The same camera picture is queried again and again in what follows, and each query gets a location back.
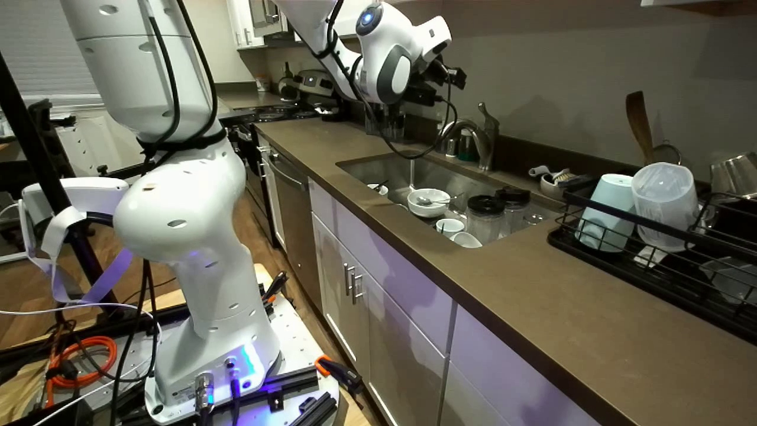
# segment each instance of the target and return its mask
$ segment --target dishwasher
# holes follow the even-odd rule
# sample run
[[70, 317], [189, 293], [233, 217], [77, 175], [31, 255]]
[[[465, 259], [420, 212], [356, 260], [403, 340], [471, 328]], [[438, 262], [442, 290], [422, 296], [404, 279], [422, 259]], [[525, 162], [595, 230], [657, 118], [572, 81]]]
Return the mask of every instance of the dishwasher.
[[307, 175], [273, 147], [268, 152], [268, 165], [276, 181], [289, 264], [310, 301], [321, 311], [321, 289]]

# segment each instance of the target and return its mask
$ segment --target gray wall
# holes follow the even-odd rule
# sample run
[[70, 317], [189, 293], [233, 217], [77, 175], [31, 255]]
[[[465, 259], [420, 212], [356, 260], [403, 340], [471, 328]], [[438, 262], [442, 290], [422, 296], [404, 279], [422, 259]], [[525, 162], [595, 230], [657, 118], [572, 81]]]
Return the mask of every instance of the gray wall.
[[[625, 95], [643, 90], [655, 141], [671, 140], [706, 180], [713, 159], [755, 148], [757, 15], [639, 3], [445, 0], [400, 8], [416, 24], [441, 11], [450, 25], [444, 60], [469, 75], [466, 89], [453, 91], [462, 116], [481, 121], [475, 106], [485, 101], [502, 134], [641, 164]], [[307, 50], [272, 50], [269, 69], [288, 57], [307, 59]]]

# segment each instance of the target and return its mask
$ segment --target wooden spoon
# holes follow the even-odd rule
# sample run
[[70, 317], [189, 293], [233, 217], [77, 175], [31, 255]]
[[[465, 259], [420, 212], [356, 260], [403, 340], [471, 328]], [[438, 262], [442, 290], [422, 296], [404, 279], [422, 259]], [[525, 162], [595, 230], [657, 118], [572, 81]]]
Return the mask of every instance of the wooden spoon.
[[646, 116], [644, 92], [633, 92], [625, 97], [625, 113], [628, 116], [631, 131], [634, 132], [636, 143], [639, 144], [641, 153], [644, 155], [644, 165], [652, 164], [655, 162], [655, 153], [650, 120]]

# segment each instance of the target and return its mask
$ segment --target white cable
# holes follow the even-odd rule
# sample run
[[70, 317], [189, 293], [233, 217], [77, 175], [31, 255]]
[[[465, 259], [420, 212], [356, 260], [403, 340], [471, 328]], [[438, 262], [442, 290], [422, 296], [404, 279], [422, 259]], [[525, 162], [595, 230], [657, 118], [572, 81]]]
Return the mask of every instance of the white cable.
[[[46, 309], [44, 311], [13, 312], [13, 311], [2, 311], [2, 310], [0, 310], [0, 315], [40, 315], [40, 314], [48, 314], [50, 312], [66, 311], [68, 309], [87, 308], [89, 306], [119, 306], [121, 308], [137, 309], [136, 306], [125, 305], [123, 303], [81, 303], [81, 304], [78, 304], [78, 305], [63, 306], [61, 308]], [[160, 343], [163, 341], [163, 329], [160, 328], [160, 324], [158, 324], [158, 322], [155, 321], [155, 318], [152, 316], [152, 314], [150, 312], [142, 311], [142, 314], [145, 314], [148, 317], [150, 317], [150, 319], [153, 321], [153, 323], [155, 323], [155, 327], [157, 328], [157, 342], [158, 342], [158, 345], [160, 345]], [[139, 364], [137, 364], [131, 370], [128, 370], [123, 375], [126, 376], [128, 374], [132, 374], [134, 371], [137, 370], [137, 368], [141, 367], [147, 361], [150, 361], [150, 359], [147, 358], [147, 359], [143, 360], [142, 362], [140, 362]], [[106, 383], [106, 384], [104, 384], [104, 385], [102, 385], [100, 387], [97, 387], [94, 390], [91, 390], [91, 391], [85, 393], [84, 395], [82, 395], [82, 396], [74, 399], [73, 401], [70, 401], [68, 404], [60, 407], [59, 409], [57, 409], [55, 412], [53, 412], [49, 416], [47, 416], [47, 417], [43, 418], [42, 420], [36, 422], [34, 424], [34, 426], [40, 426], [42, 423], [45, 423], [47, 420], [50, 420], [50, 418], [55, 417], [58, 413], [60, 413], [63, 410], [67, 409], [68, 407], [72, 406], [73, 404], [76, 404], [77, 402], [81, 401], [82, 399], [86, 398], [87, 396], [90, 396], [93, 393], [96, 393], [96, 392], [98, 392], [100, 390], [103, 390], [104, 388], [112, 386], [112, 385], [113, 385], [113, 381], [109, 381], [108, 383]]]
[[7, 212], [8, 210], [12, 209], [13, 207], [18, 207], [18, 203], [17, 203], [17, 202], [15, 202], [15, 203], [13, 203], [13, 204], [9, 205], [8, 207], [6, 207], [6, 208], [3, 208], [2, 210], [0, 210], [0, 218], [2, 217], [2, 215], [3, 215], [3, 214], [4, 214], [5, 212]]

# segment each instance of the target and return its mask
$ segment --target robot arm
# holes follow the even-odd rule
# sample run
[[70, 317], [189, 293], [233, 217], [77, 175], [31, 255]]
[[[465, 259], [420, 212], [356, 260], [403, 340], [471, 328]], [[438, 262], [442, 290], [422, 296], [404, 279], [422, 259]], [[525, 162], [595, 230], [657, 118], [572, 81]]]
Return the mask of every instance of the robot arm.
[[[336, 35], [329, 48], [328, 19], [342, 1], [349, 0], [274, 1], [349, 99], [389, 105], [399, 102], [411, 76], [427, 71], [452, 40], [444, 18], [435, 17], [416, 27], [394, 6], [377, 2], [356, 22], [361, 56], [347, 49]], [[439, 81], [438, 77], [429, 78]], [[360, 93], [355, 94], [353, 87]]]

